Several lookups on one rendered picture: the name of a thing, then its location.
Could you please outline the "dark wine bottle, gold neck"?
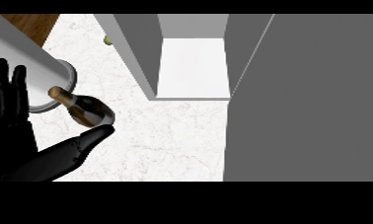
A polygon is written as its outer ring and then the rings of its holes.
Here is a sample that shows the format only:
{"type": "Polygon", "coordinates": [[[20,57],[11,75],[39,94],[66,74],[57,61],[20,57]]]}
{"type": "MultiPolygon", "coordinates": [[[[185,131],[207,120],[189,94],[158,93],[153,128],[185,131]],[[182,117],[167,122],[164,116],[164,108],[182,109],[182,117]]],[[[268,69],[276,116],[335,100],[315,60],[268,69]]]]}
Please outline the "dark wine bottle, gold neck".
{"type": "Polygon", "coordinates": [[[73,94],[60,86],[49,90],[49,96],[66,106],[76,122],[94,128],[116,121],[116,112],[97,98],[73,94]]]}

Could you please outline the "pale grey appliance block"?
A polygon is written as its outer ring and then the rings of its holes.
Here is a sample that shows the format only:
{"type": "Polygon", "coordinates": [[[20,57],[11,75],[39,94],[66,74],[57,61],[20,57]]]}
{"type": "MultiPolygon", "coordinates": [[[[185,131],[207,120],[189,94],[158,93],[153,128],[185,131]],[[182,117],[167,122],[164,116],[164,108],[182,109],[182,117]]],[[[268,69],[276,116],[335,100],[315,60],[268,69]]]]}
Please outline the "pale grey appliance block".
{"type": "Polygon", "coordinates": [[[66,87],[68,73],[60,60],[43,50],[11,22],[0,16],[0,57],[8,59],[10,68],[27,66],[30,106],[40,106],[54,99],[49,89],[66,87]]]}

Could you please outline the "dark grey cabinet door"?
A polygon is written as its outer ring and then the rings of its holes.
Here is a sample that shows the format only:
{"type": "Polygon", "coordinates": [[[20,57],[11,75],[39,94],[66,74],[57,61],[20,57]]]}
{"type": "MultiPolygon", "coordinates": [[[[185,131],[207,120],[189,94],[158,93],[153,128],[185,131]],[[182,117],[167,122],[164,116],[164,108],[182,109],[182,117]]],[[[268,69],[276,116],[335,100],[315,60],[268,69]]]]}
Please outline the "dark grey cabinet door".
{"type": "Polygon", "coordinates": [[[373,181],[373,15],[279,15],[228,110],[228,181],[373,181]]]}

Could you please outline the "grey open cabinet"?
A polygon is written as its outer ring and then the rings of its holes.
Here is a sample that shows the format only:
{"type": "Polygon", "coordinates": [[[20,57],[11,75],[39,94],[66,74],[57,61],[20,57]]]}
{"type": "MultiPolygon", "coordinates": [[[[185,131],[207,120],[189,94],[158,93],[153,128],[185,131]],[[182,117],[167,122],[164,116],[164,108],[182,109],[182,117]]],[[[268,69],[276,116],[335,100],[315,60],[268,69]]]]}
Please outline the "grey open cabinet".
{"type": "Polygon", "coordinates": [[[272,14],[98,14],[95,18],[150,100],[232,99],[272,14]]]}

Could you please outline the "grey-rimmed round plate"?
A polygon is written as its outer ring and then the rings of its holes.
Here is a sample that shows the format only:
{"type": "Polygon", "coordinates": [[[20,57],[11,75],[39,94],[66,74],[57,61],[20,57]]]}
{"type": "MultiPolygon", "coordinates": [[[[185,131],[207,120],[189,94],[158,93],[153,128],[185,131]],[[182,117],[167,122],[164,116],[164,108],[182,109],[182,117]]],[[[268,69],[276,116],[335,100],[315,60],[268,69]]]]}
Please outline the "grey-rimmed round plate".
{"type": "MultiPolygon", "coordinates": [[[[73,92],[76,88],[76,83],[77,83],[77,71],[73,65],[63,59],[60,59],[60,63],[64,66],[67,73],[68,73],[68,80],[66,84],[66,89],[73,92]]],[[[40,106],[30,106],[30,113],[43,113],[51,110],[54,110],[61,103],[57,100],[52,100],[49,103],[40,106]]]]}

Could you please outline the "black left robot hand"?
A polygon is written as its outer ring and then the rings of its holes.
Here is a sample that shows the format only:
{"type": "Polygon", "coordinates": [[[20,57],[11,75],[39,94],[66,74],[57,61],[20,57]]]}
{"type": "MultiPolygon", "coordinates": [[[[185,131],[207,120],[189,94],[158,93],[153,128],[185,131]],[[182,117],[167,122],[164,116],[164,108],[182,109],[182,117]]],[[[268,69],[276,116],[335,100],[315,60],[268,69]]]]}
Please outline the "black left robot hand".
{"type": "Polygon", "coordinates": [[[43,151],[30,122],[27,67],[10,74],[0,58],[0,182],[52,182],[83,164],[89,153],[111,136],[113,124],[89,128],[43,151]]]}

